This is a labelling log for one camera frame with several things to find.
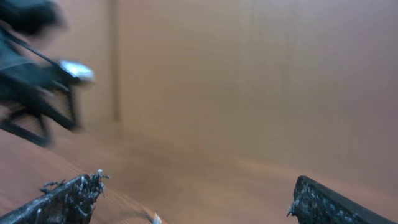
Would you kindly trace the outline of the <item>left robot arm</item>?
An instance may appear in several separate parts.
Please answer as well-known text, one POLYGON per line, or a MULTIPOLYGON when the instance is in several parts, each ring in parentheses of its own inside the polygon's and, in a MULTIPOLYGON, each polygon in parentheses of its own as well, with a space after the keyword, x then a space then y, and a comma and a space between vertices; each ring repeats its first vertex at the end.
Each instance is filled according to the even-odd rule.
POLYGON ((44 118, 78 129, 73 90, 95 77, 80 62, 32 46, 63 27, 55 1, 1 1, 1 129, 41 147, 51 140, 44 118))

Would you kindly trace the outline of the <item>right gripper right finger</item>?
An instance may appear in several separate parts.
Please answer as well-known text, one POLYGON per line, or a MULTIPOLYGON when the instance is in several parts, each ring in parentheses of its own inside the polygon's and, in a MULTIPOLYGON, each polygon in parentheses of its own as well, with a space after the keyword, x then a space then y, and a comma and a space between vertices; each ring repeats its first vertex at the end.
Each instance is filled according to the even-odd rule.
POLYGON ((305 175, 297 178, 290 215, 300 224, 395 224, 305 175))

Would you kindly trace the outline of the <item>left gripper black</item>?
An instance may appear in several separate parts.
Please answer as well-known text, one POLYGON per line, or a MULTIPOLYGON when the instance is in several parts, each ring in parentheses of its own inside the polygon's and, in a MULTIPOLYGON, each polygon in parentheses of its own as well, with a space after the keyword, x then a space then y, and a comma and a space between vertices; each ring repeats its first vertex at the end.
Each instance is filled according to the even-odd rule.
POLYGON ((66 61, 39 64, 24 57, 1 59, 1 104, 26 104, 1 120, 1 129, 40 147, 52 140, 44 116, 63 128, 75 131, 80 127, 72 87, 72 72, 66 61))

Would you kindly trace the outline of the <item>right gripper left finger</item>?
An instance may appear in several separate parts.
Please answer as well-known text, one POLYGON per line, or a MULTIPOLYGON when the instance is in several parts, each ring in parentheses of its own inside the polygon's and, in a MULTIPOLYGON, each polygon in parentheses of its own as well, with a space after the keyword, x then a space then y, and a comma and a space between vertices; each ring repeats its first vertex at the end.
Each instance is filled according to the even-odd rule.
POLYGON ((108 178, 100 169, 69 181, 47 182, 40 188, 43 195, 2 215, 1 224, 87 224, 97 199, 104 195, 103 179, 108 178))

